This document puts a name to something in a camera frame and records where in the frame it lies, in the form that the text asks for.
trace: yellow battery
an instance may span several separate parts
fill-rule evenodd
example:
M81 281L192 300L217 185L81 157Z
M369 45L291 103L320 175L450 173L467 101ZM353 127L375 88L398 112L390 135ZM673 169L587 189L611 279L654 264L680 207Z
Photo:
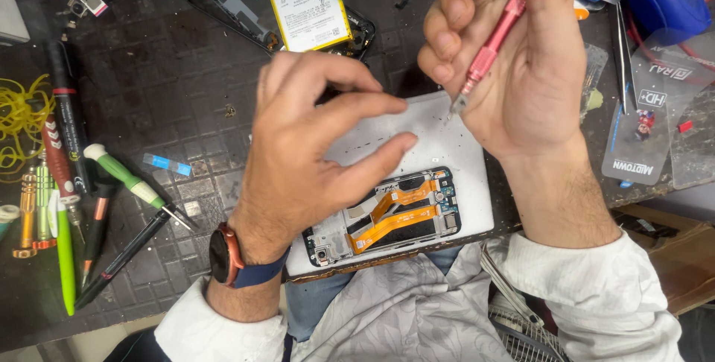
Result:
M293 52L353 39L343 0L270 0L285 48Z

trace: blue watch strap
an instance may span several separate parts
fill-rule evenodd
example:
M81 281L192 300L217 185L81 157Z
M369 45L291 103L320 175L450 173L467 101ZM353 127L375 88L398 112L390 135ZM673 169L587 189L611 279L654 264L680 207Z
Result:
M280 273L281 270L283 270L283 265L285 264L285 259L288 258L289 252L290 247L285 250L285 253L283 253L283 256L281 256L280 259L275 260L271 264L264 264L261 266L245 266L243 268L239 268L236 280L233 282L233 287L250 287L269 281L271 278Z

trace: watch face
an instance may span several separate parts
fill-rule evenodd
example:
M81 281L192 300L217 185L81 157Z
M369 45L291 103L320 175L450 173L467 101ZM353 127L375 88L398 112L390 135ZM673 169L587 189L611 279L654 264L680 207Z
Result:
M221 284L225 283L228 277L228 257L226 239L224 239L221 231L216 230L211 235L211 242L209 243L209 261L211 263L211 275Z

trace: white shirt sleeve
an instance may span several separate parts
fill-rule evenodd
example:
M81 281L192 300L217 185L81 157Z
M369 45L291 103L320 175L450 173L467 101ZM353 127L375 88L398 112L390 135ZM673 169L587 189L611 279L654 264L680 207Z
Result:
M546 300L569 358L682 361L680 324L666 310L648 255L625 232L590 249L551 248L514 234L499 258L514 287Z
M280 361L288 323L283 315L238 323L216 313L204 298L208 277L182 295L155 330L172 362Z

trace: smartwatch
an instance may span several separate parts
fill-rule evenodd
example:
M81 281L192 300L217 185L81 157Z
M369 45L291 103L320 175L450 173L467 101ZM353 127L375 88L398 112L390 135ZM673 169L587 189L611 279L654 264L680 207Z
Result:
M236 232L221 222L211 235L209 242L209 261L211 275L220 284L229 288L243 288L263 284L275 277L285 264L290 247L280 259L260 266L246 266L241 259Z

